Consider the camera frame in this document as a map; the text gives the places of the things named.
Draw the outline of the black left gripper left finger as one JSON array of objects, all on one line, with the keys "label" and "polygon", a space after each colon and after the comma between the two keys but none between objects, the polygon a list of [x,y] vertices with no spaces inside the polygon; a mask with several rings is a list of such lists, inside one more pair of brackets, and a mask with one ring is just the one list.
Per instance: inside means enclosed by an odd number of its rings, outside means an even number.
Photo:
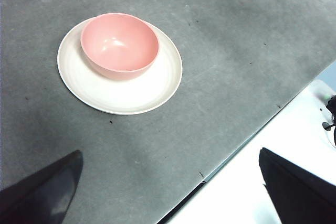
[{"label": "black left gripper left finger", "polygon": [[1,190],[1,223],[62,223],[76,193],[83,154],[76,150]]}]

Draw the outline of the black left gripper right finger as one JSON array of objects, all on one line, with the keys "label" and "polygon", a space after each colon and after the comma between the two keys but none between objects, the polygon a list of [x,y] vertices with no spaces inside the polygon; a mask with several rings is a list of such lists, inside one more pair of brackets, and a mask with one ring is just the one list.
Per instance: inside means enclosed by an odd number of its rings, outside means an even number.
[{"label": "black left gripper right finger", "polygon": [[335,185],[267,148],[259,167],[282,223],[335,223]]}]

